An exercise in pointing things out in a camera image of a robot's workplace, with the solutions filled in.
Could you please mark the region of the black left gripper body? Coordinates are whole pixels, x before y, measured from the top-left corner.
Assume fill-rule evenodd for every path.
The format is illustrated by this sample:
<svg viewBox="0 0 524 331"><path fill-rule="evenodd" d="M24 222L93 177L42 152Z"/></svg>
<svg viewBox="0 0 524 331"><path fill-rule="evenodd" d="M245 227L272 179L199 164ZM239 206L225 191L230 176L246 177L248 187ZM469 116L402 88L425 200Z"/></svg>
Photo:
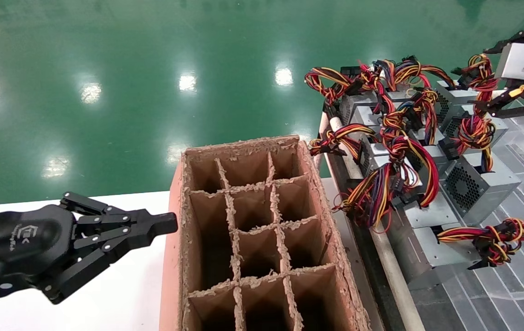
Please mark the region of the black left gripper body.
<svg viewBox="0 0 524 331"><path fill-rule="evenodd" d="M76 261L73 212L58 205L24 212L0 212L0 298L36 288L52 302L78 291L66 271Z"/></svg>

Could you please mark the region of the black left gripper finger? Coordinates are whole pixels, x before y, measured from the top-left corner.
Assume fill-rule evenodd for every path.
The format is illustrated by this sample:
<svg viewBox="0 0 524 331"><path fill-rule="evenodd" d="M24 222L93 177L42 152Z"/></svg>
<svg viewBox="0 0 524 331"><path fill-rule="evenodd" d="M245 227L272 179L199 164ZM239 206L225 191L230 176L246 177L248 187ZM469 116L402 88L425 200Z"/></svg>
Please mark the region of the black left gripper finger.
<svg viewBox="0 0 524 331"><path fill-rule="evenodd" d="M111 230L122 230L135 226L140 234L165 235L178 230L178 221L173 212L153 215L146 209L123 210L89 197L66 192L61 199L62 209L79 214L76 220L77 235L89 237Z"/></svg>
<svg viewBox="0 0 524 331"><path fill-rule="evenodd" d="M131 250L148 247L155 237L177 226L125 226L73 241L70 251L43 279L43 293L53 304L78 291Z"/></svg>

